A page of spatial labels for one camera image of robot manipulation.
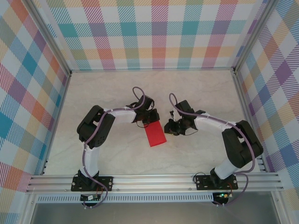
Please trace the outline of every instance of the purple cable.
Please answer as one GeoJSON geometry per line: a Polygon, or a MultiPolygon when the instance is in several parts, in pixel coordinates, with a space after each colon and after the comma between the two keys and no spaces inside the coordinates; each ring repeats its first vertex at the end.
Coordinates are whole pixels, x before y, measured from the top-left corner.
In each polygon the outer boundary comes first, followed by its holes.
{"type": "Polygon", "coordinates": [[[172,102],[172,100],[171,100],[171,96],[174,97],[174,99],[175,99],[175,101],[176,101],[176,104],[178,104],[178,99],[177,99],[177,97],[176,97],[173,93],[170,93],[170,94],[169,94],[169,101],[170,101],[171,105],[172,105],[178,112],[180,112],[180,113],[182,113],[182,114],[185,114],[185,115],[191,115],[191,116],[197,116],[197,117],[202,117],[202,118],[208,118],[208,119],[215,120],[215,121],[217,121],[217,122],[219,122],[219,123],[222,123],[222,124],[227,124],[227,125],[233,127],[235,130],[237,130],[238,133],[240,133],[240,135],[244,138],[244,140],[245,140],[245,142],[246,142],[246,144],[247,144],[247,146],[248,146],[248,148],[249,148],[250,154],[251,154],[251,158],[252,158],[252,166],[251,166],[251,168],[250,168],[249,170],[238,171],[238,172],[235,172],[235,173],[234,173],[235,175],[244,175],[244,176],[246,177],[246,184],[245,184],[245,187],[244,187],[243,191],[239,194],[239,196],[238,196],[235,200],[233,200],[233,201],[231,201],[231,202],[228,202],[226,205],[229,205],[229,204],[232,204],[232,203],[236,202],[236,201],[240,198],[240,196],[242,196],[242,194],[245,192],[245,190],[246,190],[246,188],[247,188],[247,186],[248,186],[249,179],[248,179],[248,176],[247,176],[245,173],[249,173],[249,172],[251,172],[251,171],[254,169],[255,165],[256,165],[256,158],[255,158],[255,156],[254,156],[253,149],[252,149],[252,147],[251,147],[251,145],[250,145],[248,139],[246,138],[246,136],[244,135],[244,133],[243,133],[238,127],[236,127],[235,125],[230,124],[230,123],[228,123],[228,122],[226,122],[226,121],[224,121],[224,120],[221,120],[221,119],[219,119],[219,118],[215,118],[215,117],[212,117],[212,116],[207,116],[207,115],[201,115],[201,114],[195,114],[195,113],[186,113],[186,112],[184,112],[184,111],[178,109],[178,108],[174,105],[174,103],[172,102]]]}
{"type": "Polygon", "coordinates": [[[95,136],[96,133],[98,132],[98,130],[99,130],[99,128],[100,128],[100,125],[101,125],[101,123],[102,123],[102,121],[103,121],[103,119],[104,119],[104,117],[105,117],[106,114],[108,114],[108,113],[110,113],[110,112],[112,112],[112,111],[134,111],[134,110],[136,110],[136,109],[138,109],[138,108],[140,108],[140,107],[143,106],[144,101],[145,101],[145,94],[144,94],[144,91],[143,91],[140,87],[137,87],[137,86],[133,87],[132,91],[133,91],[134,95],[136,96],[136,98],[138,98],[138,97],[137,97],[137,95],[135,94],[134,89],[139,89],[139,90],[142,92],[142,95],[143,95],[142,103],[141,103],[139,106],[134,107],[134,108],[116,108],[116,109],[108,110],[108,111],[106,111],[105,113],[103,113],[103,115],[101,116],[100,121],[99,121],[99,123],[98,123],[96,129],[94,130],[93,134],[92,134],[92,135],[90,136],[90,138],[84,143],[84,151],[83,151],[83,155],[82,155],[82,164],[83,164],[83,167],[84,167],[83,169],[84,169],[85,173],[87,174],[87,176],[88,176],[92,181],[96,182],[98,185],[100,185],[101,187],[103,187],[103,188],[105,189],[105,191],[106,191],[105,197],[104,197],[100,202],[96,203],[96,205],[94,205],[94,206],[90,206],[90,207],[88,207],[88,206],[85,205],[85,202],[83,202],[83,205],[85,206],[85,208],[90,208],[90,209],[92,209],[92,208],[96,208],[96,207],[98,207],[100,204],[102,204],[102,203],[106,200],[106,198],[107,198],[107,196],[108,196],[108,189],[107,189],[107,187],[106,187],[104,184],[102,184],[102,183],[98,182],[97,180],[95,180],[95,179],[94,179],[94,178],[87,172],[87,170],[86,170],[86,167],[85,167],[85,152],[86,152],[86,149],[87,149],[87,144],[94,138],[94,136],[95,136]]]}

